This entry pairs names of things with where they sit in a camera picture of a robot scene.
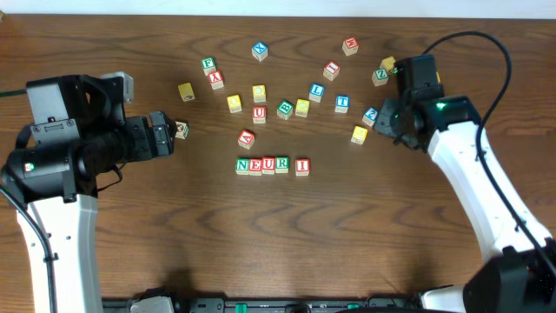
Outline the red E block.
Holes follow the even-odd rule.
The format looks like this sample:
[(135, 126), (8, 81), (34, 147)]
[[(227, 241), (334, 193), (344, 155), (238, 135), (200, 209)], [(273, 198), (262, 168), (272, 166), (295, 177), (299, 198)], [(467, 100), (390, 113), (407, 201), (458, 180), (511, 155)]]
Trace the red E block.
[(251, 158), (248, 161), (248, 174), (250, 176), (261, 176), (262, 175), (262, 160)]

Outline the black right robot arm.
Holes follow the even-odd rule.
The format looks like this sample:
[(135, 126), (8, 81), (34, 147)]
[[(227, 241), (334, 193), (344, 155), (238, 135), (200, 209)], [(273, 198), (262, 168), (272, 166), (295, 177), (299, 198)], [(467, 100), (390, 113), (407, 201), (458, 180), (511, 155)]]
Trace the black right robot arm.
[(477, 237), (481, 269), (462, 286), (421, 294), (444, 312), (553, 312), (555, 241), (526, 207), (494, 155), (466, 96), (447, 97), (430, 55), (382, 66), (396, 98), (384, 101), (376, 132), (423, 150), (450, 182)]

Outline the green R block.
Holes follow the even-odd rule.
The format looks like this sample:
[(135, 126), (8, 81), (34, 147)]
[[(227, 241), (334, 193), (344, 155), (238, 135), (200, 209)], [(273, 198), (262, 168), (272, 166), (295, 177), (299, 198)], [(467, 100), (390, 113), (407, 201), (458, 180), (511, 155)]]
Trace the green R block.
[(288, 174), (289, 172), (289, 158), (287, 156), (278, 156), (275, 159), (275, 173)]

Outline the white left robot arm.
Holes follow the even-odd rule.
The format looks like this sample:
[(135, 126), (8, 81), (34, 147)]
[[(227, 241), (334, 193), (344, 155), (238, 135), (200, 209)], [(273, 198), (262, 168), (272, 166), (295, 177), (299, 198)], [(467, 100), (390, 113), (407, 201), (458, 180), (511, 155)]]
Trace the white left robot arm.
[(1, 169), (17, 211), (38, 312), (99, 312), (97, 177), (173, 153), (176, 123), (161, 111), (127, 117), (134, 81), (124, 72), (26, 84), (33, 122)]

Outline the picture face wooden block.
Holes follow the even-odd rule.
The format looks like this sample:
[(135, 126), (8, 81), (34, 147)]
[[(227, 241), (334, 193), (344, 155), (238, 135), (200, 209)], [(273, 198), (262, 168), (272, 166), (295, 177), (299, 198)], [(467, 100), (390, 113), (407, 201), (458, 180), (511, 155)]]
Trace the picture face wooden block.
[(186, 139), (189, 133), (189, 125), (184, 122), (175, 122), (176, 124), (176, 134), (175, 138)]

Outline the green N block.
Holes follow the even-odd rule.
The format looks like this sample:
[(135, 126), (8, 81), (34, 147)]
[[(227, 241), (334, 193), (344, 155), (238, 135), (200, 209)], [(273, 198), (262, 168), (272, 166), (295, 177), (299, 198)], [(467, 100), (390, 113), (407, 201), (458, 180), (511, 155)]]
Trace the green N block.
[(248, 175), (249, 174), (249, 159), (248, 158), (237, 158), (235, 161), (235, 172), (237, 175)]

